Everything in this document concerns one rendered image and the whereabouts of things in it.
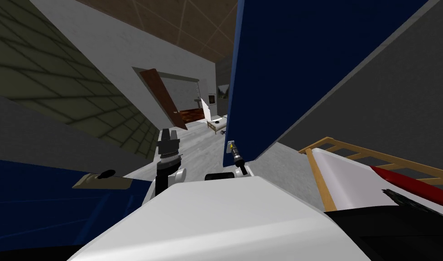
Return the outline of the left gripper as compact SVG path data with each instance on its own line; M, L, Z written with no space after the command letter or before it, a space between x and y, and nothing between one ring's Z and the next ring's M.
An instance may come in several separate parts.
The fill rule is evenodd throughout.
M176 130L162 129L161 140L157 142L158 151L162 158L168 158L179 154L179 143Z

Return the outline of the brown door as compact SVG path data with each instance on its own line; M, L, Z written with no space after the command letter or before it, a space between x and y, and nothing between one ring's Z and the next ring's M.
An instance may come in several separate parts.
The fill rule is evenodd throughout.
M187 130L186 124L174 104L167 88L155 68L139 72L150 92L165 111L174 127Z

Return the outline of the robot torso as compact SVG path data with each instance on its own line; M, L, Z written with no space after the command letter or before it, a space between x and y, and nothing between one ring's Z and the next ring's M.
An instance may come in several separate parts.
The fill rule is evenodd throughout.
M68 261L370 261L327 215L261 177L178 183Z

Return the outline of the dark blue door leaf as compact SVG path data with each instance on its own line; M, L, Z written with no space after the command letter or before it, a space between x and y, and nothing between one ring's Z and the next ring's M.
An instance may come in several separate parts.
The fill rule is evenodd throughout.
M226 141L256 160L428 0L239 0Z
M84 175L0 160L0 252L86 244L139 208L151 185L74 188Z

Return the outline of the wooden bed with white mattress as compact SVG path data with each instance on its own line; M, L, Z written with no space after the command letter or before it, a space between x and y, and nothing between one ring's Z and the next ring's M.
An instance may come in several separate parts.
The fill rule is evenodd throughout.
M380 176L398 169L429 175L418 179L424 188L443 184L443 170L325 137L299 151L306 154L326 211L395 206L385 191L402 195L443 215L443 191L421 195Z

